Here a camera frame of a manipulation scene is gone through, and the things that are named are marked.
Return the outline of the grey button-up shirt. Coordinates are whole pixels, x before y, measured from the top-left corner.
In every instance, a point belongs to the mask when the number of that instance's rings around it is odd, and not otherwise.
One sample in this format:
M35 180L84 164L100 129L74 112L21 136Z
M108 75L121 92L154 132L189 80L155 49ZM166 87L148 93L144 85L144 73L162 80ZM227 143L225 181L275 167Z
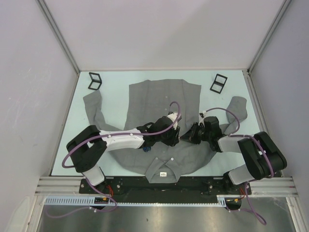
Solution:
M129 85L128 111L125 130L155 122L166 116L168 110L175 112L177 106L169 107L172 101L181 106L180 135L184 135L199 121L201 86L184 80L146 80ZM181 175L191 174L207 165L214 157L207 142L194 145L180 141L174 147L156 143L149 152L141 149L120 149L110 152L125 169L143 174L150 183L175 183Z

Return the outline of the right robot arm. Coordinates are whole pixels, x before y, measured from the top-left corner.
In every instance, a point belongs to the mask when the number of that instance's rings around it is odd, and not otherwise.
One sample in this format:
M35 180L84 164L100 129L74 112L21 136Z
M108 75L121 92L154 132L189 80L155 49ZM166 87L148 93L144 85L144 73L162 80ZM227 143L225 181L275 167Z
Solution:
M195 145L204 141L212 151L242 155L245 164L223 175L223 189L228 194L234 194L246 182L272 178L275 172L287 167L285 156L265 131L253 136L226 135L215 116L205 117L203 122L194 123L180 139Z

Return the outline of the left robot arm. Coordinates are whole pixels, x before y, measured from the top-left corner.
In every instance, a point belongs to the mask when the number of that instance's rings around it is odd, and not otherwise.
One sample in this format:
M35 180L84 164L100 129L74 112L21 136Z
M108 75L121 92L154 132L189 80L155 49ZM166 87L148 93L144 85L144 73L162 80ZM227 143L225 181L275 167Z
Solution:
M179 142L180 119L180 114L170 112L155 123L150 122L123 132L102 131L95 125L90 125L66 145L68 155L62 166L74 168L89 181L94 192L102 193L107 182L98 161L104 152L126 148L148 152L156 143L175 146Z

